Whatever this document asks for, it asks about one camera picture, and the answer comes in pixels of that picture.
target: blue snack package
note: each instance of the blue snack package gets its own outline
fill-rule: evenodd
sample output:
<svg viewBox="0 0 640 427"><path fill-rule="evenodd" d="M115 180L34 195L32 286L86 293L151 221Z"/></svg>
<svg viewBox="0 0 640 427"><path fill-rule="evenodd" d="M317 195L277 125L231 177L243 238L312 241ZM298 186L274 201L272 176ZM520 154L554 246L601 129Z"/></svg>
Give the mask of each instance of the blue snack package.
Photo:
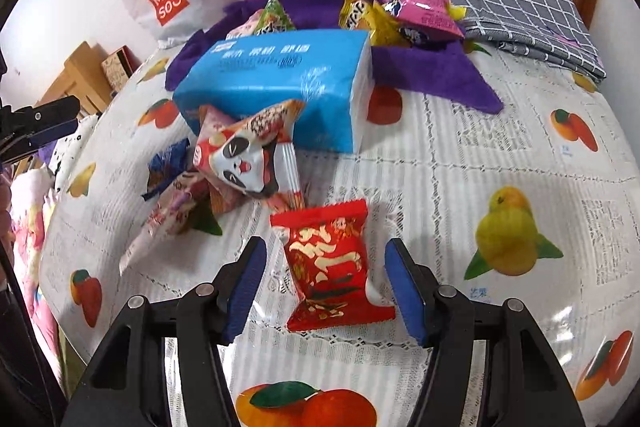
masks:
<svg viewBox="0 0 640 427"><path fill-rule="evenodd" d="M373 85L368 32L299 30L217 42L173 100L195 134L204 104L243 120L276 103L303 100L296 147L358 153Z"/></svg>
<svg viewBox="0 0 640 427"><path fill-rule="evenodd" d="M149 178L146 182L146 193L142 194L145 201L156 194L161 194L179 174L187 170L187 147L189 139L176 142L163 151L157 153L147 164Z"/></svg>

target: black cable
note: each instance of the black cable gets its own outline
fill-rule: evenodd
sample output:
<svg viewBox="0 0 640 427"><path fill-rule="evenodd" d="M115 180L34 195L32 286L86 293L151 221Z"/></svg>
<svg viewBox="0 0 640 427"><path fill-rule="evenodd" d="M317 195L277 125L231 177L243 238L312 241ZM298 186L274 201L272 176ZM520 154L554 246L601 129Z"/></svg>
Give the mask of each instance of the black cable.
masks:
<svg viewBox="0 0 640 427"><path fill-rule="evenodd" d="M14 268L11 266L11 261L9 260L9 255L6 253L4 249L4 245L2 241L0 241L0 266L2 270L4 270L4 275L6 277L7 284L11 293L14 295L14 298L18 304L18 308L20 308L20 317L22 317L22 325L27 332L27 336L29 337L29 341L31 344L31 352L33 353L34 358L36 359L36 364L38 365L38 371L40 373L40 378L42 379L42 384L44 386L44 392L47 395L47 402L49 403L49 411L51 413L51 422L53 427L60 427L58 423L58 419L56 417L56 413L54 411L53 403L51 397L49 395L49 386L47 384L47 380L44 377L44 370L42 368L42 361L38 356L37 349L38 341L36 339L36 334L33 331L33 326L31 325L31 319L27 313L27 306L24 303L24 298L22 297L22 290L20 289L20 285L18 285L18 280L15 277Z"/></svg>

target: white grid pattern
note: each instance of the white grid pattern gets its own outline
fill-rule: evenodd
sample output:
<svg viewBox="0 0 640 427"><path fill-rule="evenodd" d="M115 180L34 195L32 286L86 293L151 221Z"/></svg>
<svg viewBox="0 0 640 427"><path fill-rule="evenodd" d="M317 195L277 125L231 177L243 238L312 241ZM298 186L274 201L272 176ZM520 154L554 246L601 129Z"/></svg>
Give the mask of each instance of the white grid pattern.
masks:
<svg viewBox="0 0 640 427"><path fill-rule="evenodd" d="M587 74L606 73L572 0L450 0L465 6L466 36Z"/></svg>

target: silver screw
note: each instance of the silver screw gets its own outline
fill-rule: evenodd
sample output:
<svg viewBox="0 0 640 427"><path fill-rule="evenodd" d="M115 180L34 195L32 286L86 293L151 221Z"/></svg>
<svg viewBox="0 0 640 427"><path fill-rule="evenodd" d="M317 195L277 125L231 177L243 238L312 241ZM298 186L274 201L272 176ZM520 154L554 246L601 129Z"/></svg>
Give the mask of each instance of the silver screw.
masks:
<svg viewBox="0 0 640 427"><path fill-rule="evenodd" d="M443 284L442 286L440 286L440 288L438 288L438 293L443 297L450 298L455 297L456 293L458 293L458 290L456 290L449 284Z"/></svg>
<svg viewBox="0 0 640 427"><path fill-rule="evenodd" d="M200 297L206 297L207 295L211 295L213 293L213 285L208 282L198 284L198 287L196 288L196 293Z"/></svg>
<svg viewBox="0 0 640 427"><path fill-rule="evenodd" d="M135 310L136 308L140 308L140 306L142 306L142 304L144 303L145 303L145 299L141 295L133 295L133 297L130 298L129 301L127 301L129 308L131 308L132 310Z"/></svg>
<svg viewBox="0 0 640 427"><path fill-rule="evenodd" d="M513 312L521 312L524 309L524 304L522 304L522 301L519 301L517 299L509 299L507 301L507 306Z"/></svg>

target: green snack package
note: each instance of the green snack package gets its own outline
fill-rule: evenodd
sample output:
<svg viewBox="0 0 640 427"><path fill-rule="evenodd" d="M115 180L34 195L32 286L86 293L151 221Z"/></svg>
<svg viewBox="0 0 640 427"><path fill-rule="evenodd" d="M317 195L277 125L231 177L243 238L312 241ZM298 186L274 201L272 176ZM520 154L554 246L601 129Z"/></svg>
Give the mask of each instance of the green snack package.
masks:
<svg viewBox="0 0 640 427"><path fill-rule="evenodd" d="M254 35L263 35L264 33L282 33L295 30L296 27L289 19L284 11L282 4L278 0L268 0L260 20L255 27Z"/></svg>

